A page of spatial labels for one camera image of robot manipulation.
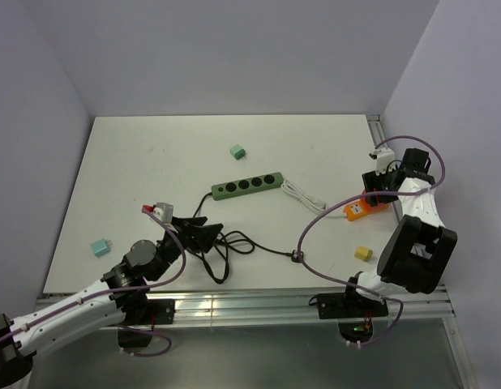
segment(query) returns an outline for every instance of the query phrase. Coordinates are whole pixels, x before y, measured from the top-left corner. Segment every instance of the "orange box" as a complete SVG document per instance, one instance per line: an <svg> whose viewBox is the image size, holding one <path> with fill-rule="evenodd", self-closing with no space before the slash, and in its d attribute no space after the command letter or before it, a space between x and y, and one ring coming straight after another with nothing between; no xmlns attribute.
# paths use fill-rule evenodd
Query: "orange box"
<svg viewBox="0 0 501 389"><path fill-rule="evenodd" d="M354 221L372 213L383 211L387 207L389 207L389 204L380 204L376 207L372 207L366 202L366 199L359 199L347 204L344 213L346 214L346 219Z"/></svg>

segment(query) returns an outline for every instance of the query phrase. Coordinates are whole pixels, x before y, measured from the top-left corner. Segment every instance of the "power strip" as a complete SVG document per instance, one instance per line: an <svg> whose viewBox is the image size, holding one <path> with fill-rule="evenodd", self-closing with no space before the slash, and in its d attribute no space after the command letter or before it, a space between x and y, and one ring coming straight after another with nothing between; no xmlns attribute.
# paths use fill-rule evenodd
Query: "power strip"
<svg viewBox="0 0 501 389"><path fill-rule="evenodd" d="M232 197L279 188L283 181L281 173L264 174L263 176L213 185L211 186L211 194L215 201L231 199Z"/></svg>

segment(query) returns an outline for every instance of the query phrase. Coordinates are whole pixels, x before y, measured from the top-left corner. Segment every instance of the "black power cord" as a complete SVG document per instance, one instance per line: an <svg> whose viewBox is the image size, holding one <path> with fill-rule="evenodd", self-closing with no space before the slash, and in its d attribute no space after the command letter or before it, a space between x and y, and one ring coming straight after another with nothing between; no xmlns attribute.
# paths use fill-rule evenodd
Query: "black power cord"
<svg viewBox="0 0 501 389"><path fill-rule="evenodd" d="M211 193L211 192L206 193L206 194L202 197L202 200L200 200L200 204L199 204L199 206L196 208L196 211L195 211L195 213L193 214L193 217L196 217L196 216L199 214L200 210L202 209L203 202L206 200L206 198L207 198L207 197L210 197L210 196L212 197L212 193Z"/></svg>
<svg viewBox="0 0 501 389"><path fill-rule="evenodd" d="M202 209L203 203L205 200L212 196L211 192L206 193L203 197L202 200L200 200L199 206L196 208L195 213L193 214L193 217L196 217L200 209ZM228 240L229 237L231 236L237 236L239 235L237 239L233 240ZM224 269L224 275L222 278L217 278L214 273L212 272L211 266L209 265L208 261L205 259L204 253L200 252L200 254L196 254L193 252L190 252L190 254L194 255L196 258L200 259L203 263L203 266L205 267L206 272L209 274L209 276L212 278L213 281L215 281L217 284L223 284L228 278L230 274L230 265L229 265L229 250L234 251L235 253L241 254L241 255L248 255L254 252L256 250L256 247L260 248L261 250L265 250L269 253L277 254L277 255L284 255L285 257L290 258L293 262L299 262L297 255L295 254L295 250L292 253L287 253L283 251L278 251L278 250L273 250L269 249L265 246L260 245L259 243L253 241L250 239L246 234L244 234L242 231L230 231L227 234L220 233L220 237L215 240L215 250L218 251L218 254L222 257L222 259L225 262L225 269ZM241 248L238 248L240 245L248 245L250 246L249 250L242 250Z"/></svg>

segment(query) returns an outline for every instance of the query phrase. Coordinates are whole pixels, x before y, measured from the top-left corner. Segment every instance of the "yellow cube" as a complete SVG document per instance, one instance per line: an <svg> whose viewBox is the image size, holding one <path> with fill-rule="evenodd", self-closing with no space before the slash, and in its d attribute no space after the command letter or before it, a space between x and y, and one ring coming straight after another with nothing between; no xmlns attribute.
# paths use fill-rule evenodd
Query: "yellow cube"
<svg viewBox="0 0 501 389"><path fill-rule="evenodd" d="M361 261L367 262L373 256L373 251L368 249L367 247L359 246L355 250L355 258L360 259Z"/></svg>

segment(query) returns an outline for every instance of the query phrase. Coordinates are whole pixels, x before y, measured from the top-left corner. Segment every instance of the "gray floor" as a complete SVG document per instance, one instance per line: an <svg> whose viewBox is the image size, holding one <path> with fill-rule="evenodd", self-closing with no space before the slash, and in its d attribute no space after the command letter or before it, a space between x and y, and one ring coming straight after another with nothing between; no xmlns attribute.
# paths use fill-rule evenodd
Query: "gray floor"
<svg viewBox="0 0 501 389"><path fill-rule="evenodd" d="M361 351L336 324L167 331L168 354L129 357L99 331L36 364L33 388L459 388L441 320L402 322ZM150 350L162 345L155 340Z"/></svg>

